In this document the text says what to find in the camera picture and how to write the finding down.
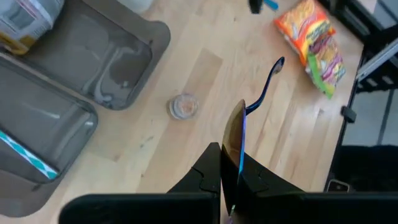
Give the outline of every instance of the chip bag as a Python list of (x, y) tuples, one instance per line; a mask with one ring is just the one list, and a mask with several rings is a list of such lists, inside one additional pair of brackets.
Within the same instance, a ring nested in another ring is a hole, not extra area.
[(301, 63), (306, 66), (308, 48), (319, 36), (333, 35), (329, 19), (315, 0), (303, 0), (293, 9), (274, 20), (278, 29), (300, 55)]
[(307, 59), (305, 71), (311, 76), (315, 86), (331, 98), (337, 83), (346, 73), (343, 59), (332, 36), (324, 35), (310, 46)]

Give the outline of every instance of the teal stripe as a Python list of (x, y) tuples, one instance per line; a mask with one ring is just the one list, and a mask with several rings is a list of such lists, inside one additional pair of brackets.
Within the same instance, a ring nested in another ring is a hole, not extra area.
[(30, 164), (32, 164), (37, 170), (39, 170), (44, 176), (48, 179), (53, 180), (58, 176), (58, 172), (47, 165), (44, 161), (33, 155), (33, 153), (29, 152), (23, 146), (15, 142), (10, 136), (6, 133), (0, 131), (0, 139), (3, 140), (8, 146), (11, 147), (14, 151), (16, 151), (20, 156), (22, 156), (25, 160), (27, 160)]

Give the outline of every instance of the black bracket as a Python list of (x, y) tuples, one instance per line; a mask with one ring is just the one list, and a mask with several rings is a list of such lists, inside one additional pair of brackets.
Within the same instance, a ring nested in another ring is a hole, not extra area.
[(249, 0), (250, 11), (253, 14), (259, 14), (261, 11), (262, 0)]
[(340, 114), (344, 117), (344, 119), (350, 123), (353, 124), (356, 119), (356, 113), (349, 107), (347, 106), (342, 106)]
[(210, 143), (188, 173), (168, 193), (221, 193), (221, 150), (217, 142)]

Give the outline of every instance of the orange snack bag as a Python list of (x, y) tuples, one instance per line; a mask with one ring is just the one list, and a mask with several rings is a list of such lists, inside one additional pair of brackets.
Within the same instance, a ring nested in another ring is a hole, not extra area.
[(336, 32), (315, 0), (301, 1), (274, 22), (298, 52), (304, 66), (307, 64), (309, 46), (322, 34), (333, 35)]

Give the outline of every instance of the wood grain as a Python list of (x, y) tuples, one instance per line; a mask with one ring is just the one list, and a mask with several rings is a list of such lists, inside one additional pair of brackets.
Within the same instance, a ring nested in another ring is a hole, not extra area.
[[(246, 0), (155, 1), (143, 16), (164, 21), (172, 40), (137, 101), (123, 111), (96, 105), (98, 129), (48, 203), (0, 223), (56, 223), (62, 206), (88, 193), (168, 191), (210, 142), (222, 141), (236, 103), (258, 98), (281, 56), (283, 70), (248, 116), (247, 153), (298, 187), (322, 191), (363, 46), (331, 17), (347, 74), (328, 100), (272, 24), (296, 2), (252, 15)], [(176, 121), (166, 104), (183, 92), (200, 108), (192, 120)]]

